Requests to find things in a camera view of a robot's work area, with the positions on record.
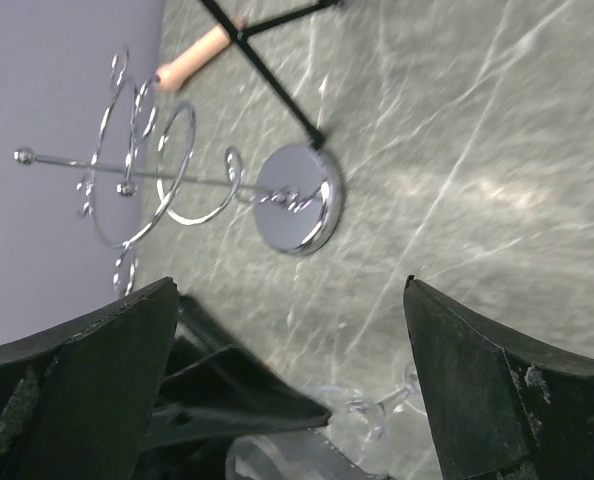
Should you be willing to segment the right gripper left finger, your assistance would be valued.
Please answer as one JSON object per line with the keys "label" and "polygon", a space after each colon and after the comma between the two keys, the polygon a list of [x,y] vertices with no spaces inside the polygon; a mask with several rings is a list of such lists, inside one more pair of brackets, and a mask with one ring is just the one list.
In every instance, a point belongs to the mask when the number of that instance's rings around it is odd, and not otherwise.
{"label": "right gripper left finger", "polygon": [[128,479],[177,324],[163,278],[0,345],[0,479]]}

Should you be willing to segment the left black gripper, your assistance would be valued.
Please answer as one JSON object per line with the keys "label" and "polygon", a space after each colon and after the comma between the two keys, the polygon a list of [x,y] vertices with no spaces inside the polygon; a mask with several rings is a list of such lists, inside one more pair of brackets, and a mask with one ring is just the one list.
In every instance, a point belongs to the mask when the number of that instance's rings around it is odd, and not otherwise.
{"label": "left black gripper", "polygon": [[142,443],[164,447],[171,479],[227,479],[232,443],[322,427],[329,408],[277,377],[190,296],[181,296],[165,380]]}

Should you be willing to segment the chrome wine glass rack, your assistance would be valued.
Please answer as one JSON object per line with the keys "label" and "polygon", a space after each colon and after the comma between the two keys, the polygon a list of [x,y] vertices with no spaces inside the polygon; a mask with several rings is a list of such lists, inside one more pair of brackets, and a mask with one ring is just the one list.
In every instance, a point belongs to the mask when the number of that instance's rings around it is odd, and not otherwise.
{"label": "chrome wine glass rack", "polygon": [[[158,121],[158,109],[151,108],[146,122],[141,124],[146,96],[158,81],[152,76],[137,83],[129,72],[130,54],[122,48],[111,61],[111,100],[105,108],[96,145],[91,158],[77,161],[42,155],[30,147],[20,147],[13,153],[14,161],[22,166],[34,164],[79,169],[83,176],[77,189],[83,195],[80,214],[91,221],[96,213],[96,177],[100,173],[119,175],[116,186],[119,196],[129,198],[136,193],[139,178],[154,181],[159,202],[150,219],[128,238],[114,242],[102,227],[95,228],[98,238],[118,253],[112,284],[118,297],[134,289],[139,260],[139,244],[164,217],[179,225],[204,225],[238,202],[250,207],[257,232],[274,251],[290,256],[309,256],[319,251],[332,237],[344,204],[343,179],[337,162],[323,149],[305,144],[289,144],[273,152],[263,163],[254,183],[245,180],[245,165],[240,151],[229,146],[223,158],[223,179],[191,176],[188,173],[194,153],[197,116],[192,104],[183,101],[168,117],[157,139],[157,163],[154,169],[139,169],[136,159]],[[115,106],[123,93],[129,93],[132,104],[129,117],[128,148],[123,165],[101,162],[106,132]],[[178,214],[173,201],[185,184],[223,187],[223,199],[207,213],[197,217]]]}

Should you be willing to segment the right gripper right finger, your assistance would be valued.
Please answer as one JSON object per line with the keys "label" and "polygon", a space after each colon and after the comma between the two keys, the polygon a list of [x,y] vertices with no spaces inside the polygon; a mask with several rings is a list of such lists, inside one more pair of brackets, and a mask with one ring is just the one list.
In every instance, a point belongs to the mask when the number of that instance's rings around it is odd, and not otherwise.
{"label": "right gripper right finger", "polygon": [[403,307],[445,479],[594,479],[594,359],[409,276]]}

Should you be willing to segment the clear wine glass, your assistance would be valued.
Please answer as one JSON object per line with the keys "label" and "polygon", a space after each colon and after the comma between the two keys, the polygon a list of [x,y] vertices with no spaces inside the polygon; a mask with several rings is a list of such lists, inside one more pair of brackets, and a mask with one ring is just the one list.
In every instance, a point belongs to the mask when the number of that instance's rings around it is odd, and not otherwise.
{"label": "clear wine glass", "polygon": [[356,389],[325,385],[312,391],[332,415],[323,427],[235,440],[225,461],[227,479],[388,479],[391,417],[421,394],[409,363],[403,385],[377,401]]}

